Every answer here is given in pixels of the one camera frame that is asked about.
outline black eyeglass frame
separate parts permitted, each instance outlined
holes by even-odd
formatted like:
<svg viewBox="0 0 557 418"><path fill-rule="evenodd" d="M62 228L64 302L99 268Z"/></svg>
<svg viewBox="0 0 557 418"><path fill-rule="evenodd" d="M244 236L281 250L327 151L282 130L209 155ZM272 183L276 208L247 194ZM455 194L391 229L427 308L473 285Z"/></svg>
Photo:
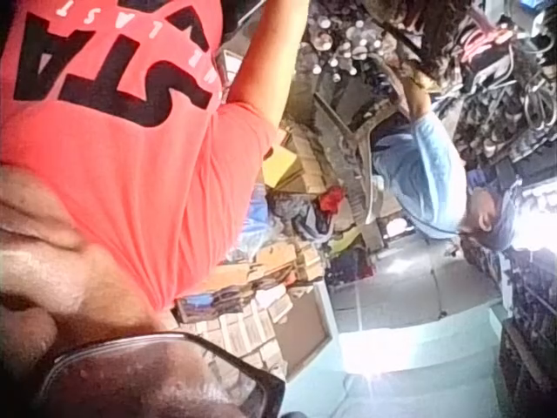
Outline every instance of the black eyeglass frame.
<svg viewBox="0 0 557 418"><path fill-rule="evenodd" d="M162 332L146 335L136 335L118 339L94 341L62 353L54 360L48 361L47 359L47 361L43 362L43 364L38 367L35 378L33 379L35 383L33 386L37 389L35 391L37 395L35 396L34 401L36 408L40 408L41 405L44 404L44 401L46 400L47 388L50 385L50 381L57 374L57 370L61 367L64 367L69 362L78 360L79 358L84 356L92 355L97 351L104 351L110 348L117 348L120 346L127 346L131 344L140 344L142 342L149 343L165 340L183 340L197 344L198 346L211 351L217 357L228 361L241 373L245 374L247 377L255 381L258 388L254 388L252 393L248 396L248 399L245 401L244 405L240 406L242 412L248 412L245 410L245 408L250 407L251 402L253 402L252 397L259 389L259 392L263 396L263 408L259 416L271 418L279 415L280 406L285 395L286 384L284 381L280 380L278 377L270 373L267 373L264 370L260 370L246 363L245 361L240 360L235 355L228 353L223 348L213 344L208 340L205 340L202 337L194 334L180 332Z"/></svg>

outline plastic bag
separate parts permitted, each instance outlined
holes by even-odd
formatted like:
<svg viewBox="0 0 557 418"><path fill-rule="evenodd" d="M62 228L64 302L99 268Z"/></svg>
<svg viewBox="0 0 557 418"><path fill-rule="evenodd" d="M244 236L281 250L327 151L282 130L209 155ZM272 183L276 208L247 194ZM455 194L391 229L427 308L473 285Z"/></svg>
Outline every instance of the plastic bag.
<svg viewBox="0 0 557 418"><path fill-rule="evenodd" d="M229 261L251 260L272 235L265 185L256 184L242 232L234 248L226 255Z"/></svg>

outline red t-shirt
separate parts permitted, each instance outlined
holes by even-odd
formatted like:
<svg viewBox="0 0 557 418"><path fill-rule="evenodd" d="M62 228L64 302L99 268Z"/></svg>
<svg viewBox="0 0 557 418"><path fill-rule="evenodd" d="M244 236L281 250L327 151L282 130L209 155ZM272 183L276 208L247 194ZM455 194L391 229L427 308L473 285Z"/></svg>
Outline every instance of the red t-shirt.
<svg viewBox="0 0 557 418"><path fill-rule="evenodd" d="M221 105L220 2L18 3L0 66L2 164L49 186L168 307L233 245L276 136L248 105Z"/></svg>

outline light blue shirt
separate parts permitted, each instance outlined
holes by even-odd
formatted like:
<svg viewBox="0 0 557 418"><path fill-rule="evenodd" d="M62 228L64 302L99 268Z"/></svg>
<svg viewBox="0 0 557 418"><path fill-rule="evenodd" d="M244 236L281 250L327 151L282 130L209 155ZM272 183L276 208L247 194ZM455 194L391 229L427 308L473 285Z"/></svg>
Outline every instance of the light blue shirt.
<svg viewBox="0 0 557 418"><path fill-rule="evenodd" d="M414 225L434 239L452 238L466 213L466 172L445 126L432 111L376 145L373 167Z"/></svg>

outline person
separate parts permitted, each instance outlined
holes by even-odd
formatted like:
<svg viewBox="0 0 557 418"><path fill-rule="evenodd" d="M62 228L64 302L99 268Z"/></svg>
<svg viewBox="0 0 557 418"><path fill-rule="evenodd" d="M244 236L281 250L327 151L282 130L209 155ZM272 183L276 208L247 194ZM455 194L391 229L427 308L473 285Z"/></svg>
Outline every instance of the person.
<svg viewBox="0 0 557 418"><path fill-rule="evenodd" d="M0 323L18 380L46 354L163 331L158 312L224 258L308 7L266 2L223 104L218 0L15 3L0 61Z"/></svg>
<svg viewBox="0 0 557 418"><path fill-rule="evenodd" d="M489 249L505 250L514 236L510 193L468 187L460 155L433 111L426 90L431 80L414 71L399 82L407 117L395 113L371 132L373 170L426 236L465 234Z"/></svg>

